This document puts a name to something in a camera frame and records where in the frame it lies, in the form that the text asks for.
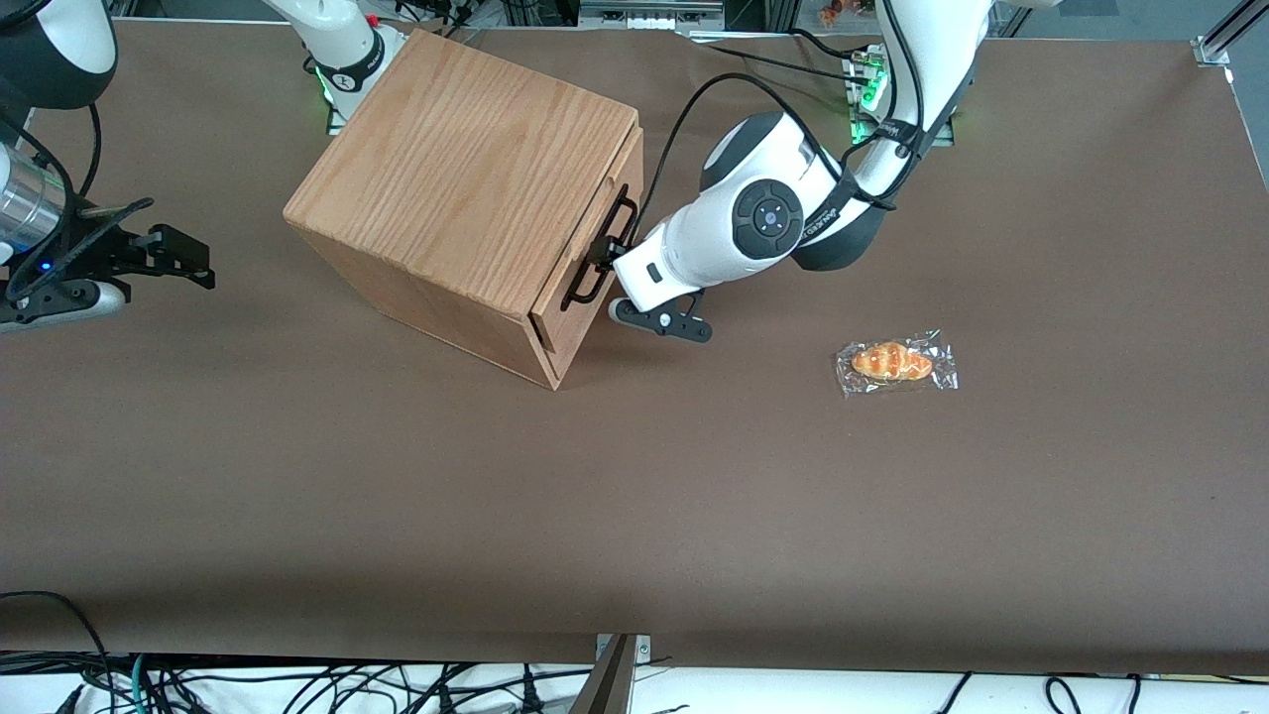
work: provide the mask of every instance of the croissant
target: croissant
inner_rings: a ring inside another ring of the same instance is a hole
[[[921,380],[930,377],[934,363],[897,341],[883,341],[855,353],[850,367],[877,380]]]

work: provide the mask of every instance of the wood grain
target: wood grain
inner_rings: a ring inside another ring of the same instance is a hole
[[[603,183],[595,190],[595,197],[591,199],[590,205],[586,207],[581,221],[577,222],[572,240],[569,241],[563,254],[560,255],[558,263],[556,263],[555,269],[551,271],[551,276],[547,278],[546,284],[542,287],[542,293],[538,295],[538,301],[533,304],[533,311],[529,313],[529,317],[537,326],[538,334],[542,336],[547,360],[560,379],[563,379],[565,372],[572,364],[574,355],[577,353],[577,347],[581,346],[581,340],[586,336],[590,322],[608,304],[605,295],[609,287],[612,287],[613,279],[615,279],[610,273],[604,279],[605,284],[600,285],[599,297],[594,302],[589,304],[574,302],[567,309],[560,308],[582,255],[590,247],[590,241],[608,214],[608,209],[617,198],[617,193],[622,185],[627,186],[627,195],[631,199],[642,204],[643,129],[638,127],[631,129],[629,137],[626,138],[626,143],[622,145],[617,159],[613,160],[608,175],[604,176]],[[624,221],[627,214],[628,212],[622,209],[617,216],[617,221]],[[586,290],[591,284],[594,284],[594,276],[588,276],[581,289]]]
[[[560,387],[527,317],[511,318],[338,240],[301,235],[379,312],[532,383]]]
[[[523,317],[636,118],[415,32],[286,216]]]

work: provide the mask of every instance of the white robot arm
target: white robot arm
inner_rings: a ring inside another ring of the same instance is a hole
[[[405,44],[405,34],[362,14],[353,0],[264,0],[303,39],[331,105],[346,120]]]
[[[1052,6],[1060,0],[1020,0]],[[622,322],[703,341],[708,325],[675,307],[684,294],[739,279],[786,256],[808,270],[853,263],[872,242],[888,199],[929,150],[972,76],[994,0],[878,0],[893,109],[851,171],[812,146],[787,113],[754,114],[706,160],[700,195],[615,257],[628,298]]]
[[[346,118],[383,74],[405,36],[362,15],[353,0],[265,0],[303,38],[335,110]],[[25,0],[0,15],[0,108],[41,161],[0,146],[0,332],[108,315],[131,299],[124,274],[179,275],[212,288],[207,245],[159,223],[145,235],[122,211],[86,198],[14,114],[27,107],[91,107],[114,76],[117,46],[102,0]],[[96,159],[93,160],[95,171]]]

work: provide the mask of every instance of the black metal handle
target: black metal handle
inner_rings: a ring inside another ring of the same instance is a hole
[[[581,304],[594,302],[599,297],[599,290],[604,285],[604,280],[608,279],[608,273],[613,270],[613,260],[623,255],[631,247],[631,243],[634,242],[634,216],[638,214],[638,204],[629,198],[628,189],[629,184],[623,183],[622,189],[617,191],[617,198],[613,199],[613,204],[608,208],[604,222],[599,224],[599,231],[595,232],[595,237],[590,241],[590,249],[586,251],[585,257],[582,257],[581,264],[577,265],[577,271],[574,273],[572,282],[569,283],[569,290],[565,292],[563,299],[560,302],[561,312],[567,309],[569,304],[574,302]],[[626,217],[626,223],[614,236],[612,235],[613,222],[622,208],[629,208],[629,216]],[[579,289],[591,268],[595,269],[598,276],[595,278],[595,284],[582,294]]]

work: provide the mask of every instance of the packaged bread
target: packaged bread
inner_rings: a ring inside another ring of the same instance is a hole
[[[929,356],[897,341],[883,341],[855,353],[850,367],[874,380],[924,380],[934,372]]]
[[[848,397],[959,387],[952,346],[943,341],[942,330],[848,344],[838,353],[838,383]]]

